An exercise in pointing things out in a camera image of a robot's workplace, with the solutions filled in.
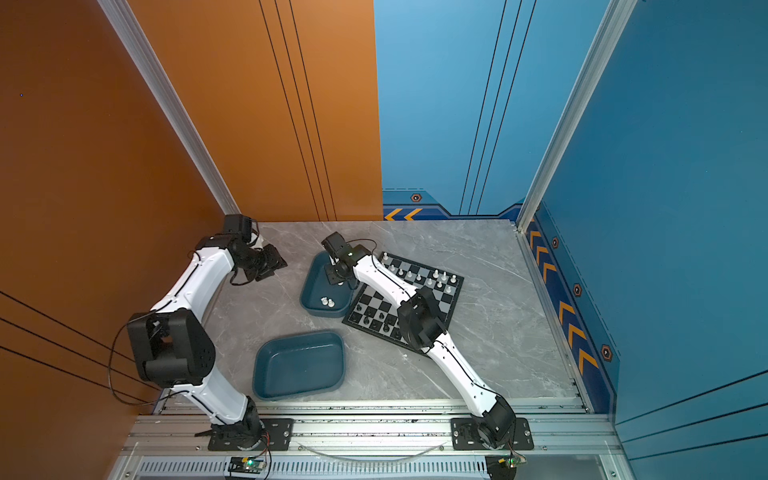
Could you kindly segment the green circuit board right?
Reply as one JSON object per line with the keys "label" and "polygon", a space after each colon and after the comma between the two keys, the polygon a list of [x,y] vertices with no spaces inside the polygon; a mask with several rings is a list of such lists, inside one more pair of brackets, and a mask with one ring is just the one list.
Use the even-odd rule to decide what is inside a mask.
{"label": "green circuit board right", "polygon": [[515,480],[519,468],[527,464],[520,456],[485,456],[486,472],[490,480]]}

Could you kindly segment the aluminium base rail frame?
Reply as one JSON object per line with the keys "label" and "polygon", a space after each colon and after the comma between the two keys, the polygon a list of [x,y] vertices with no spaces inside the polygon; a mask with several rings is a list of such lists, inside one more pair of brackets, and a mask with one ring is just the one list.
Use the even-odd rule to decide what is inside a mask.
{"label": "aluminium base rail frame", "polygon": [[485,456],[520,456],[516,479],[629,479],[633,473],[609,418],[579,397],[516,399],[535,448],[453,449],[450,420],[469,418],[458,400],[261,402],[262,419],[293,418],[286,452],[209,451],[206,416],[173,399],[135,421],[113,479],[230,479],[232,456],[263,457],[265,479],[489,479]]}

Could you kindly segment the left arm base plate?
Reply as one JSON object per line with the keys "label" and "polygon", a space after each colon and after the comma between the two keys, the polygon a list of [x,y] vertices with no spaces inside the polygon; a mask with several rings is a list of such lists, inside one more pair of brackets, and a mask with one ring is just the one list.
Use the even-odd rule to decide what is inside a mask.
{"label": "left arm base plate", "polygon": [[294,430],[293,418],[261,419],[255,432],[240,426],[213,425],[209,435],[209,451],[286,452],[291,445]]}

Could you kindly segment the green circuit board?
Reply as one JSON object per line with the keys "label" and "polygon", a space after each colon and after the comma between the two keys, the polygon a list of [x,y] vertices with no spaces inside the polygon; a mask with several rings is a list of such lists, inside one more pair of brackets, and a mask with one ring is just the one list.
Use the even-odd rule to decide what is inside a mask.
{"label": "green circuit board", "polygon": [[227,464],[226,477],[230,479],[265,479],[268,461],[263,457],[232,456]]}
{"label": "green circuit board", "polygon": [[515,480],[519,468],[527,464],[520,456],[485,456],[486,472],[490,480]]}

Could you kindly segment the aluminium corner post left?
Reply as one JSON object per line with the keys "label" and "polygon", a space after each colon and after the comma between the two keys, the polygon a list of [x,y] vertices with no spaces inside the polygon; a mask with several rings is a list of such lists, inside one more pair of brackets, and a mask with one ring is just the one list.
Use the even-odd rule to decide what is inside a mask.
{"label": "aluminium corner post left", "polygon": [[128,1],[98,4],[155,101],[225,214],[241,210]]}

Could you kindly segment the aluminium corner post right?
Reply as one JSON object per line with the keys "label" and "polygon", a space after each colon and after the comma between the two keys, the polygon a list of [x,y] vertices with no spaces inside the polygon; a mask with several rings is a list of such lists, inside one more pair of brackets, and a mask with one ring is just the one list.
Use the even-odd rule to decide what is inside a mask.
{"label": "aluminium corner post right", "polygon": [[520,234],[533,220],[637,3],[609,2],[515,221]]}

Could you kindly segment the aluminium corner post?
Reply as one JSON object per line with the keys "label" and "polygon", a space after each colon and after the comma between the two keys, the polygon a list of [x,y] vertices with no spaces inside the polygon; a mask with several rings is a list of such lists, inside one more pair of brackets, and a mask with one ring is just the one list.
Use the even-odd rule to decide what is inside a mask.
{"label": "aluminium corner post", "polygon": [[98,4],[155,101],[225,214],[241,210],[128,1]]}
{"label": "aluminium corner post", "polygon": [[520,234],[533,220],[637,3],[609,2],[515,221]]}

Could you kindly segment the black and silver chessboard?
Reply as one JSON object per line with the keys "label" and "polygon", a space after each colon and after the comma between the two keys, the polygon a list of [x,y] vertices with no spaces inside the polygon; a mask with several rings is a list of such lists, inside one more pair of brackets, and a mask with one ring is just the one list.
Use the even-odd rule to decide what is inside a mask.
{"label": "black and silver chessboard", "polygon": [[[378,255],[378,258],[379,258],[380,261],[381,261],[382,255],[384,253],[387,253],[387,252],[383,252],[383,253],[380,253]],[[381,261],[383,266],[386,267],[388,270],[389,270],[390,266],[394,266],[395,269],[396,269],[394,274],[396,274],[397,276],[398,276],[398,274],[397,274],[398,270],[402,269],[404,271],[404,276],[403,277],[398,276],[398,277],[401,278],[406,283],[415,286],[417,289],[419,289],[421,287],[429,288],[433,292],[433,296],[434,296],[434,298],[436,299],[436,301],[439,304],[440,311],[445,316],[445,325],[449,326],[450,323],[451,323],[453,314],[455,312],[456,305],[458,303],[459,295],[460,295],[461,289],[463,287],[463,283],[464,283],[465,277],[462,276],[462,275],[450,272],[450,271],[440,270],[439,271],[440,272],[439,278],[438,279],[434,279],[432,277],[432,274],[433,274],[433,271],[437,270],[435,267],[431,267],[431,266],[428,266],[426,264],[419,263],[417,261],[410,260],[410,259],[402,257],[402,256],[398,256],[398,255],[394,255],[394,254],[389,254],[389,253],[387,253],[387,254],[390,257],[390,261],[387,264],[383,264],[382,261]],[[406,278],[407,273],[409,271],[413,272],[413,274],[414,274],[414,277],[412,279]],[[435,289],[436,283],[437,282],[441,282],[440,277],[443,274],[443,272],[447,272],[446,274],[448,276],[448,280],[445,283],[442,282],[442,284],[443,284],[443,288],[442,289],[436,290]],[[418,275],[421,275],[423,277],[423,279],[424,279],[423,283],[416,283],[415,280],[416,280],[416,277]],[[457,276],[456,284],[451,284],[450,283],[450,278],[451,278],[452,275],[456,275]],[[431,286],[431,287],[426,285],[426,282],[427,282],[427,280],[429,278],[433,279],[433,282],[434,282],[433,286]],[[451,286],[453,288],[452,293],[448,294],[448,293],[444,292],[446,286]],[[355,311],[355,306],[357,304],[361,304],[363,306],[363,311],[362,312],[356,312]],[[376,314],[375,314],[375,316],[373,318],[368,317],[369,318],[369,324],[367,326],[363,326],[360,323],[361,323],[361,320],[363,319],[363,317],[366,317],[365,316],[365,310],[366,310],[367,307],[374,308],[374,309],[377,310],[377,312],[376,312]],[[358,323],[354,323],[354,322],[350,321],[350,316],[354,312],[356,312],[356,313],[358,313],[360,315],[360,319],[359,319]],[[388,315],[392,315],[392,316],[395,316],[397,318],[397,322],[396,322],[395,325],[388,325],[390,327],[390,332],[389,332],[388,335],[385,335],[385,334],[382,333],[383,327],[385,325],[387,325],[387,324],[385,323],[386,318],[383,321],[379,320],[379,318],[378,318],[379,317],[379,312],[385,313],[386,317]],[[374,321],[374,320],[379,321],[381,323],[381,327],[380,327],[379,331],[374,331],[374,330],[370,329],[371,322]],[[393,306],[390,302],[385,300],[384,297],[380,293],[378,293],[373,287],[370,287],[370,286],[368,286],[366,284],[364,284],[359,289],[359,292],[357,293],[357,295],[356,295],[356,297],[354,299],[352,308],[350,309],[349,313],[343,318],[342,323],[346,324],[346,325],[348,325],[350,327],[356,328],[356,329],[358,329],[360,331],[363,331],[364,333],[372,335],[372,336],[374,336],[376,338],[379,338],[381,340],[384,340],[384,341],[387,341],[387,342],[392,343],[394,345],[397,345],[397,346],[400,346],[402,348],[405,348],[406,350],[410,350],[412,352],[418,353],[418,350],[412,348],[408,344],[408,342],[405,340],[403,335],[402,335],[402,332],[401,332],[400,326],[399,326],[399,322],[398,322],[398,317],[397,317],[397,308],[395,306]],[[397,340],[396,338],[392,337],[392,332],[393,332],[394,329],[398,329],[400,331],[400,334],[402,336],[401,339]]]}

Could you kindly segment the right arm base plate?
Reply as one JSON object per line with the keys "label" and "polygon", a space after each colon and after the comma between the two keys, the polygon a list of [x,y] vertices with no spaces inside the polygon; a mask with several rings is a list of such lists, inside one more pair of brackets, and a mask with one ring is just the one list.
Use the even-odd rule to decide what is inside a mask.
{"label": "right arm base plate", "polygon": [[[481,440],[477,425],[471,418],[452,418],[450,420],[451,440],[454,450],[491,450]],[[518,417],[512,429],[511,445],[515,451],[532,451],[535,448],[533,434],[526,418]]]}

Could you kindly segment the teal tray with black pieces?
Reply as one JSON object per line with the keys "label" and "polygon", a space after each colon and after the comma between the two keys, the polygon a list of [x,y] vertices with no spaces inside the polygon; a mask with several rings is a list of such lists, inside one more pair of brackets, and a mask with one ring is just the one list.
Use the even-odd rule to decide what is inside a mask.
{"label": "teal tray with black pieces", "polygon": [[342,337],[317,331],[264,343],[255,358],[252,390],[276,401],[338,389],[346,376]]}

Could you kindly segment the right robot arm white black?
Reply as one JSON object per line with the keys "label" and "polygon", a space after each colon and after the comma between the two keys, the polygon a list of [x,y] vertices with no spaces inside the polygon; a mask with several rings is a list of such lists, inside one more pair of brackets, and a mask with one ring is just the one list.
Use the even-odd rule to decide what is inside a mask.
{"label": "right robot arm white black", "polygon": [[448,331],[442,306],[454,279],[412,262],[377,256],[363,245],[353,245],[338,232],[322,241],[330,258],[326,276],[332,284],[357,282],[381,296],[382,307],[396,310],[401,339],[431,358],[457,389],[489,449],[510,447],[517,416],[502,394],[492,390],[459,351]]}

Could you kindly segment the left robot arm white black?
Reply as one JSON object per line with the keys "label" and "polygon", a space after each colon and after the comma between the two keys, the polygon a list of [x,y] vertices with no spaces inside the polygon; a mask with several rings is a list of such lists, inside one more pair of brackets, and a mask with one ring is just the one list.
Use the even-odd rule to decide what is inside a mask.
{"label": "left robot arm white black", "polygon": [[216,349],[203,317],[221,285],[238,274],[250,284],[287,263],[260,239],[255,220],[225,217],[220,232],[203,237],[170,291],[149,312],[138,313],[126,330],[140,378],[179,394],[207,415],[212,443],[240,450],[263,447],[267,432],[254,401],[238,391],[216,365]]}

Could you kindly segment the green circuit board left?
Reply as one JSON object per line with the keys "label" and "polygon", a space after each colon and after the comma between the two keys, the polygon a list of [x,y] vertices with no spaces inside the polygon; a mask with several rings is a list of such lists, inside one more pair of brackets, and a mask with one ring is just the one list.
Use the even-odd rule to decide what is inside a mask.
{"label": "green circuit board left", "polygon": [[230,479],[265,479],[268,461],[263,457],[232,456],[227,464],[226,477]]}

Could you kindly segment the teal tray with white pieces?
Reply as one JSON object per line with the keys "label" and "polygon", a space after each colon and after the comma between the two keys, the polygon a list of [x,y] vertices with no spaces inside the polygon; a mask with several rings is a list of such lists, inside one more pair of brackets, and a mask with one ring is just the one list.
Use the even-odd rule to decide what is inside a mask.
{"label": "teal tray with white pieces", "polygon": [[[352,308],[356,292],[347,286],[331,285],[328,282],[325,266],[329,264],[330,259],[326,252],[320,252],[313,258],[300,295],[300,304],[313,316],[343,318]],[[323,297],[333,299],[335,306],[324,306],[321,303]]]}

